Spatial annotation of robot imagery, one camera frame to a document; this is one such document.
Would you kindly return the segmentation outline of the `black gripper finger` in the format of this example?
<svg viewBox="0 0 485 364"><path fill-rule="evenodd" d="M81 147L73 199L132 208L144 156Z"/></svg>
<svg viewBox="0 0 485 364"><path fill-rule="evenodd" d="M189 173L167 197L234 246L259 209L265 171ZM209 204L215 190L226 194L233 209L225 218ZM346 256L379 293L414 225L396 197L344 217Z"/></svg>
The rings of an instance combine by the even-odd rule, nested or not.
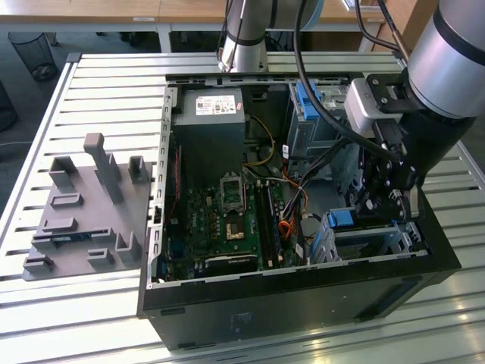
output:
<svg viewBox="0 0 485 364"><path fill-rule="evenodd" d="M359 167L362 170L359 215L396 220L396 207L389 198L393 163L371 153L362 153Z"/></svg>
<svg viewBox="0 0 485 364"><path fill-rule="evenodd" d="M416 185L410 190L393 189L390 192L390 199L397 221L407 223L420 216L420 199Z"/></svg>

